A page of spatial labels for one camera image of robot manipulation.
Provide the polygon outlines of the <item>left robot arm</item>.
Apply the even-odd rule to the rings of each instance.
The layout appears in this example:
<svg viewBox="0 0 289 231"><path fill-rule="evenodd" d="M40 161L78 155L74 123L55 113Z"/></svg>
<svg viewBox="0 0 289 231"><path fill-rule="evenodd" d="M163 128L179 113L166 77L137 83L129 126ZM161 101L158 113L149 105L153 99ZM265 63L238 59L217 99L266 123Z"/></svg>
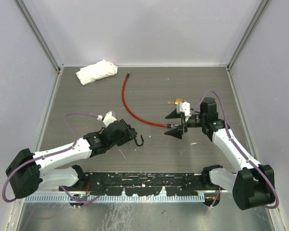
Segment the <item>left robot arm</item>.
<svg viewBox="0 0 289 231"><path fill-rule="evenodd" d="M60 169L61 166L104 154L112 147L136 138L136 130L121 119L61 147L35 153L23 149L5 171L8 184L16 199L28 197L37 190L60 186L81 191L86 187L87 179L74 168Z"/></svg>

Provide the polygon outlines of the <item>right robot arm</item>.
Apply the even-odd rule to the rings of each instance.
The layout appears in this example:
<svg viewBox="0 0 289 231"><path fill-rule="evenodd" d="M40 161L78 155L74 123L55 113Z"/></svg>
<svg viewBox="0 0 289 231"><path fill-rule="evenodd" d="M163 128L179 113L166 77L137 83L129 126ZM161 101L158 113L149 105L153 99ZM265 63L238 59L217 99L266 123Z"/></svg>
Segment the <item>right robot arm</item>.
<svg viewBox="0 0 289 231"><path fill-rule="evenodd" d="M201 128L233 166L234 173L221 165L204 167L200 177L204 188L211 190L217 186L227 190L241 210L273 208L278 204L274 170L270 165L262 165L238 142L230 126L219 118L214 98L205 97L200 110L195 112L188 102L182 101L165 118L181 121L179 125L168 125L166 135L181 139L189 128Z"/></svg>

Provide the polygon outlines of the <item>large brass padlock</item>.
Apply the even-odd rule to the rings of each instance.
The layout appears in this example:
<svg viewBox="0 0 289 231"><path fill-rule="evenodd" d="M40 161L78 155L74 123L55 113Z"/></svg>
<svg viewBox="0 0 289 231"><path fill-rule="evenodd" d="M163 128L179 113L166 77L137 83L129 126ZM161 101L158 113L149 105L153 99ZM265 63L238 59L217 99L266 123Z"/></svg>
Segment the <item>large brass padlock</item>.
<svg viewBox="0 0 289 231"><path fill-rule="evenodd" d="M182 102L184 102L184 99L182 99L182 98L176 98L174 104L175 104L175 105L178 105L179 103L182 103Z"/></svg>

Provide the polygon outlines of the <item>white cloth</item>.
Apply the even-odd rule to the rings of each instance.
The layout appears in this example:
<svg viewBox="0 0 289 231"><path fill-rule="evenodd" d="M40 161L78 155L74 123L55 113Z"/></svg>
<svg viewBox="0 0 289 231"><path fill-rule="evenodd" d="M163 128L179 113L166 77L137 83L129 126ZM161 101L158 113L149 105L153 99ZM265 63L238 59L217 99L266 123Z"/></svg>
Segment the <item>white cloth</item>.
<svg viewBox="0 0 289 231"><path fill-rule="evenodd" d="M114 76L118 73L118 67L112 62L102 60L96 64L81 68L76 76L82 85L93 83L97 80Z"/></svg>

